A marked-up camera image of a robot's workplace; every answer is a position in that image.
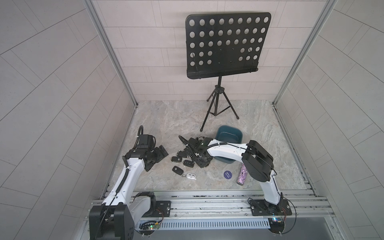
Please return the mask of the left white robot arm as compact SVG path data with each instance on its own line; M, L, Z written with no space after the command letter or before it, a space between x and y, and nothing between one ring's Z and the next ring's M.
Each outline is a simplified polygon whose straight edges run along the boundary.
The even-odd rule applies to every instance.
M133 195L143 171L148 172L168 156L163 146L156 147L156 138L144 134L140 126L134 147L122 156L125 167L109 195L89 213L91 240L131 240L135 231L144 236L159 229L169 216L170 205L161 207L153 192Z

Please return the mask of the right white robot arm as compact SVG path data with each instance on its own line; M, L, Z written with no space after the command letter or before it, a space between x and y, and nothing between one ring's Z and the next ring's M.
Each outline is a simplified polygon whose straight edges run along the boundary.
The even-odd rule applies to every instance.
M226 158L241 162L250 177L258 181L264 193L265 209L271 215L282 211L283 195L277 187L273 157L258 142L249 141L247 144L221 142L212 138L179 139L186 146L185 150L191 160L200 168L207 167L213 158Z

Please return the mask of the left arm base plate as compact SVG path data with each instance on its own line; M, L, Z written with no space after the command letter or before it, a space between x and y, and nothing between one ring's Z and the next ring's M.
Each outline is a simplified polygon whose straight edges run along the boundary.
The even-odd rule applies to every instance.
M171 211L171 201L156 201L155 207L146 212L142 218L163 218L169 217Z

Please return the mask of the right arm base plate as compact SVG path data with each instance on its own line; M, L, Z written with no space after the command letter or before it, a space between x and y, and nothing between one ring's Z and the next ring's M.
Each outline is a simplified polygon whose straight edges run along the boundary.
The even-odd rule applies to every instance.
M292 208L286 199L281 199L277 205L268 203L265 200L248 198L252 216L291 216Z

